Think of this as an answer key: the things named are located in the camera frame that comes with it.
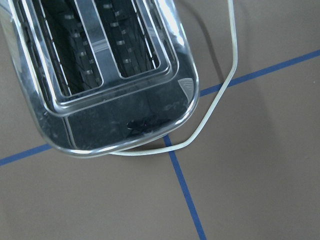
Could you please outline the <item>cream toaster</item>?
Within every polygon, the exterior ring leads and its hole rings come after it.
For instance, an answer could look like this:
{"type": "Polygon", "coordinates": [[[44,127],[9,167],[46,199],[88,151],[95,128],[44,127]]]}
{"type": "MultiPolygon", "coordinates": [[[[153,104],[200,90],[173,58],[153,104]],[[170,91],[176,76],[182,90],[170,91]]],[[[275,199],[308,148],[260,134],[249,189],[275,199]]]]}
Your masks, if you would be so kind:
{"type": "Polygon", "coordinates": [[[182,126],[199,77],[172,0],[3,0],[0,23],[36,127],[80,158],[182,126]]]}

